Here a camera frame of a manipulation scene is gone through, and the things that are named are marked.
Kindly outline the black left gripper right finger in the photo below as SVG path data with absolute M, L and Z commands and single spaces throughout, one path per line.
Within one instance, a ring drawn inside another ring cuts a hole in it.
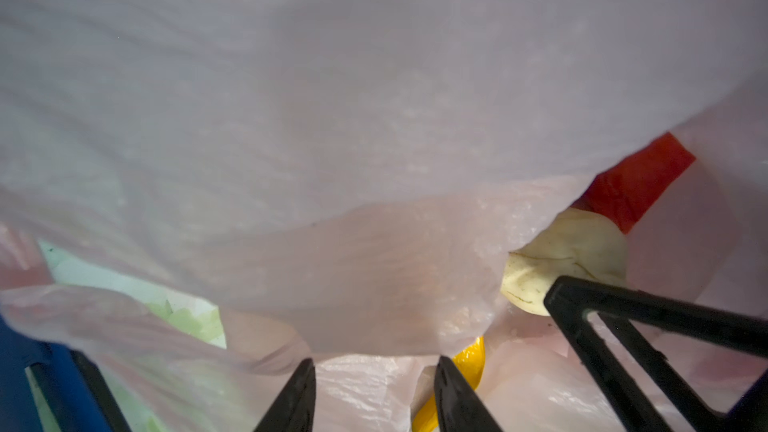
M 501 432 L 458 367 L 446 356 L 438 360 L 433 391 L 441 432 Z

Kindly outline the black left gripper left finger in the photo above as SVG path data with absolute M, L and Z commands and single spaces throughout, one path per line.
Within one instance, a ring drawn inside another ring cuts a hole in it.
M 316 373 L 311 358 L 302 360 L 254 432 L 312 432 Z

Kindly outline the beige fake potato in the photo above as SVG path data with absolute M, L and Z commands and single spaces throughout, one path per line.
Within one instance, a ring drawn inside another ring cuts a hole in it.
M 519 309 L 548 317 L 544 299 L 558 278 L 624 287 L 627 261 L 627 240 L 614 222 L 568 208 L 530 243 L 509 253 L 500 291 Z

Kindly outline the pink plastic bag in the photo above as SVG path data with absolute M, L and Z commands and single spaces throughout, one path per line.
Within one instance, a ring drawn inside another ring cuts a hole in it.
M 174 431 L 405 431 L 488 335 L 503 427 L 620 424 L 509 253 L 671 133 L 632 287 L 767 314 L 767 0 L 1 0 L 1 312 Z

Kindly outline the yellow fake banana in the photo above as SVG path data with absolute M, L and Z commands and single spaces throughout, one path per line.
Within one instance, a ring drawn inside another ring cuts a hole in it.
M 412 431 L 473 431 L 482 417 L 478 388 L 486 362 L 484 338 L 438 361 L 433 392 L 415 413 Z

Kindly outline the red flower-shaped bowl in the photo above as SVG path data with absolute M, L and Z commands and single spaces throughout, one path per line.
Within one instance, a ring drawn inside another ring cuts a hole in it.
M 672 134 L 663 134 L 597 175 L 572 206 L 607 217 L 627 234 L 694 162 Z

